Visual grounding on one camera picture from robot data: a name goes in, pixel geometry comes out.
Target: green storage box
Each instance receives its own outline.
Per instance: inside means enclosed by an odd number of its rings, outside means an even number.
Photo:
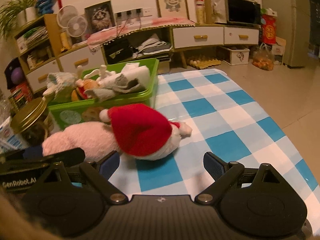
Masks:
[[[96,99],[87,99],[64,104],[49,104],[48,108],[60,129],[64,130],[66,127],[75,123],[98,121],[99,112],[102,109],[111,108],[113,106],[143,103],[154,108],[158,89],[157,71],[159,60],[148,58],[130,62],[139,62],[140,66],[145,65],[150,70],[151,78],[147,90],[139,93],[119,95],[102,103],[99,103]],[[116,71],[119,73],[126,63],[128,62],[108,65],[107,69],[108,71]],[[83,76],[89,74],[92,70],[94,69],[84,71]],[[98,77],[99,76],[94,76],[92,79],[96,80]]]

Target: purple ball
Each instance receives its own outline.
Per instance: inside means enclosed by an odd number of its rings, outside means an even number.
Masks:
[[[19,85],[22,81],[24,81],[24,73],[22,68],[17,67],[11,73],[11,81],[15,85]]]

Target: blue and white tablecloth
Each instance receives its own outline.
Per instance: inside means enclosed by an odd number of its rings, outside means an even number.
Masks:
[[[156,109],[171,121],[184,121],[193,132],[173,154],[158,161],[121,156],[110,182],[133,194],[192,198],[213,183],[203,155],[247,168],[271,163],[308,208],[313,232],[320,232],[320,187],[292,142],[241,87],[217,69],[159,76]]]

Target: plastic bag of oranges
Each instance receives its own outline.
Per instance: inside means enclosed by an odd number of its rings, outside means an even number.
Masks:
[[[272,54],[271,50],[264,43],[260,45],[259,50],[253,54],[252,64],[263,70],[273,70],[273,61],[275,56]]]

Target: refrigerator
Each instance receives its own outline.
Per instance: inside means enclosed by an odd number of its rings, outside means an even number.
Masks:
[[[304,67],[308,59],[310,35],[309,0],[262,0],[263,8],[276,11],[276,36],[286,40],[283,63]]]

